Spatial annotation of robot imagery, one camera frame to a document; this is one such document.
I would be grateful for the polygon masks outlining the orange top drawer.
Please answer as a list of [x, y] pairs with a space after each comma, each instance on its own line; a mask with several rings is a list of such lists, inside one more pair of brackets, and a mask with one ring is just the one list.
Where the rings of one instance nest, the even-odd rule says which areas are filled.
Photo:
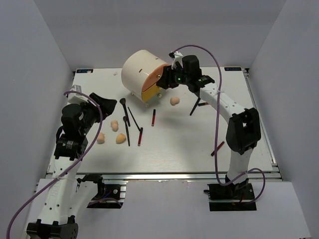
[[154, 68], [152, 70], [142, 70], [141, 75], [145, 78], [143, 86], [142, 86], [142, 92], [146, 91], [148, 88], [150, 88], [152, 85], [154, 85], [162, 76], [163, 69], [165, 66], [168, 66], [168, 64], [162, 64], [158, 66], [157, 68]]

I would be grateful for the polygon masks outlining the yellow drawer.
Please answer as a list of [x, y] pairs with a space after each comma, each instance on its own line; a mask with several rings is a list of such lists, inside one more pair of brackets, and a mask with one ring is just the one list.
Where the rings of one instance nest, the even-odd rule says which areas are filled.
[[156, 96], [160, 92], [161, 88], [158, 87], [156, 84], [152, 85], [148, 89], [142, 92], [142, 101], [147, 102], [152, 97]]

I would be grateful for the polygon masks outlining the gourd sponge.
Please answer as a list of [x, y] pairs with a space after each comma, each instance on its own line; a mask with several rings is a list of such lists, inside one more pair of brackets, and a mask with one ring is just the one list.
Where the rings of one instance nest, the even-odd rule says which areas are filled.
[[180, 103], [180, 98], [179, 97], [173, 97], [173, 98], [170, 99], [170, 104], [172, 106], [175, 106], [175, 105], [177, 105], [179, 103]]
[[103, 143], [105, 142], [105, 134], [100, 132], [100, 133], [98, 134], [98, 137], [97, 137], [97, 139], [96, 139], [96, 142], [97, 142], [98, 144], [103, 144]]
[[117, 132], [119, 129], [119, 123], [117, 120], [112, 120], [111, 121], [111, 128], [114, 132]]

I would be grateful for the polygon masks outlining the teardrop beige makeup sponge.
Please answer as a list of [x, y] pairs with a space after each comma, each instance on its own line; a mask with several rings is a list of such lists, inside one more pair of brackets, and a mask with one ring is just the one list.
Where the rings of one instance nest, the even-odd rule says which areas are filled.
[[127, 139], [126, 135], [123, 133], [120, 133], [116, 137], [116, 144], [122, 144], [126, 141], [126, 139]]

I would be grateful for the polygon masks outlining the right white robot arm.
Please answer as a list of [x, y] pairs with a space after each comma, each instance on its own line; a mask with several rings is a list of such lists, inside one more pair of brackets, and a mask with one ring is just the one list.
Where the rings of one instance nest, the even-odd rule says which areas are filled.
[[188, 90], [206, 101], [228, 124], [226, 142], [231, 149], [229, 169], [225, 177], [225, 192], [232, 199], [243, 193], [248, 183], [248, 165], [253, 149], [261, 139], [259, 113], [255, 108], [244, 108], [218, 87], [207, 75], [203, 75], [199, 59], [195, 55], [183, 56], [170, 53], [172, 64], [166, 66], [157, 86], [163, 89], [186, 85]]

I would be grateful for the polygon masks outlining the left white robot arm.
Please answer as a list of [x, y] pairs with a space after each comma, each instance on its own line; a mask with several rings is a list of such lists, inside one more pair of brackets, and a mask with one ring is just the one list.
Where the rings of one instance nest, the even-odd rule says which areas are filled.
[[117, 100], [105, 99], [95, 93], [84, 100], [68, 103], [62, 109], [62, 126], [56, 135], [52, 181], [46, 188], [47, 198], [33, 223], [28, 223], [26, 233], [32, 239], [75, 239], [78, 221], [92, 199], [105, 194], [102, 177], [86, 175], [79, 179], [79, 189], [72, 193], [75, 177], [82, 160], [94, 145], [87, 134], [95, 124], [102, 124], [110, 116]]

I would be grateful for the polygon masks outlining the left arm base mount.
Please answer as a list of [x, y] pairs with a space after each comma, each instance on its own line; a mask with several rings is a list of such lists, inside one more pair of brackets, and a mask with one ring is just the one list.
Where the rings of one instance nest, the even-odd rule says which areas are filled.
[[89, 202], [87, 208], [120, 209], [124, 203], [126, 186], [124, 184], [105, 183], [101, 174], [86, 174], [77, 178], [77, 190], [86, 182], [93, 182], [97, 187], [97, 194]]

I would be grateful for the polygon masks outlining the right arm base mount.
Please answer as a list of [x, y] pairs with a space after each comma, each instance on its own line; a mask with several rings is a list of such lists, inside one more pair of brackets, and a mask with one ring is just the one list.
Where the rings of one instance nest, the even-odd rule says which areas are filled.
[[211, 212], [256, 211], [256, 197], [249, 179], [239, 184], [231, 183], [221, 186], [218, 183], [208, 184], [203, 190], [209, 199]]

